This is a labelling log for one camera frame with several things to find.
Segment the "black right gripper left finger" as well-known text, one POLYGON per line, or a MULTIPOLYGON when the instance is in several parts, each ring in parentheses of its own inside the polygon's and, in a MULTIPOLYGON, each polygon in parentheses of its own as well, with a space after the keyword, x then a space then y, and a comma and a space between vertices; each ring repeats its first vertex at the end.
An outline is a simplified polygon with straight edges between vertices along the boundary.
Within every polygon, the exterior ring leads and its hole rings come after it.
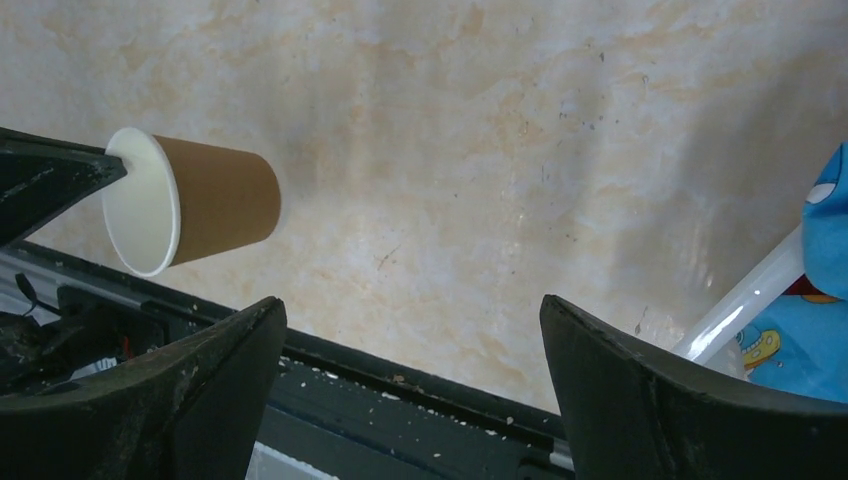
POLYGON ((104 372, 1 401, 5 479, 241 479, 287 333, 268 297, 104 372))

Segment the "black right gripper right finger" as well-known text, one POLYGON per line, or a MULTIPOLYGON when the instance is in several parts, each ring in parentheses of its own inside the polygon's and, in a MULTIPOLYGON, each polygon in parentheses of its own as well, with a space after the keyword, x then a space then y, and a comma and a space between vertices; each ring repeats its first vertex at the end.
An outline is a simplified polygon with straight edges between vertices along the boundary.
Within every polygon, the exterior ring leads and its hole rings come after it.
POLYGON ((547 364, 580 479, 843 479, 844 404, 710 370, 558 296, 547 364))

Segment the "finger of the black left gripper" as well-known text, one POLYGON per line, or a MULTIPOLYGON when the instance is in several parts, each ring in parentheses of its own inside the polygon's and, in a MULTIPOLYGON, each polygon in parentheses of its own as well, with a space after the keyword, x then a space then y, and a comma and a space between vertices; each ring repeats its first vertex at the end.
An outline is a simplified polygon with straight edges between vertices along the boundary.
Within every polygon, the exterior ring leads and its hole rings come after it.
POLYGON ((103 148, 1 130, 1 245, 22 240, 127 175, 103 148))

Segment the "brown paper coffee cup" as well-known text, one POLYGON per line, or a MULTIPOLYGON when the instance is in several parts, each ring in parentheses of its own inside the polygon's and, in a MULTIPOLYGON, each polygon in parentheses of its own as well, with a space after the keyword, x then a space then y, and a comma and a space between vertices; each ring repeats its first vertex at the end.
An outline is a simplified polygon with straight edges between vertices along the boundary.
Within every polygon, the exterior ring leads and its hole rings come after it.
POLYGON ((116 131, 106 152, 127 174, 103 191, 105 225, 138 276, 261 242, 282 222, 281 179, 256 153, 134 127, 116 131))

